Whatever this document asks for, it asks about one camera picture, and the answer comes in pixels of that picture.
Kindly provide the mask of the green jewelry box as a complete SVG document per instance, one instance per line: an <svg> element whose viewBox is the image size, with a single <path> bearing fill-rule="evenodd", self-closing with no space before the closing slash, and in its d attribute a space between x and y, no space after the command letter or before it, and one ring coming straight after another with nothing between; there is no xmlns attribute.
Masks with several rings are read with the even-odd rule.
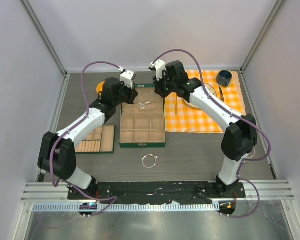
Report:
<svg viewBox="0 0 300 240"><path fill-rule="evenodd" d="M120 105L121 148L164 148L166 146L165 100L155 93L153 83L135 86L133 104Z"/></svg>

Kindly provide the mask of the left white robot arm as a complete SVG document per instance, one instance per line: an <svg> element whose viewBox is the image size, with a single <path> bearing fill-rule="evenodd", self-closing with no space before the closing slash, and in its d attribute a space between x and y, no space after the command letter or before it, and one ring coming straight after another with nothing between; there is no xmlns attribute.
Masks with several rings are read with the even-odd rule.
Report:
<svg viewBox="0 0 300 240"><path fill-rule="evenodd" d="M96 128L105 124L122 103L133 104L138 92L132 78L110 77L102 86L101 95L87 111L57 133L47 132L41 142L38 167L50 173L54 187L60 181L76 187L83 198L96 196L97 181L77 165L76 148Z"/></svg>

